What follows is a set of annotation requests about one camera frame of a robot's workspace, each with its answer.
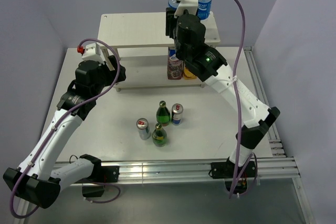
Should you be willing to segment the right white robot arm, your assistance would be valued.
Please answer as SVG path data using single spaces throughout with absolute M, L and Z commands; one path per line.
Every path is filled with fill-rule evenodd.
M 237 144 L 226 162 L 229 176 L 237 179 L 280 111 L 261 102 L 239 80 L 236 68 L 230 67 L 217 49 L 205 43 L 206 28 L 196 15 L 185 10 L 181 16 L 176 16 L 175 9 L 168 7 L 165 22 L 165 34 L 174 40 L 177 58 L 237 111 Z

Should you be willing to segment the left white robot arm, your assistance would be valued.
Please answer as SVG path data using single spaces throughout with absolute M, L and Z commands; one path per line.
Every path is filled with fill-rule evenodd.
M 119 58 L 112 55 L 108 60 L 113 70 L 107 63 L 94 60 L 78 65 L 76 77 L 61 96 L 46 132 L 17 168 L 5 171 L 3 179 L 12 197 L 46 209 L 71 184 L 80 180 L 97 182 L 102 178 L 101 160 L 89 154 L 57 170 L 54 165 L 72 134 L 96 106 L 98 97 L 126 79 L 125 67 L 120 65 Z

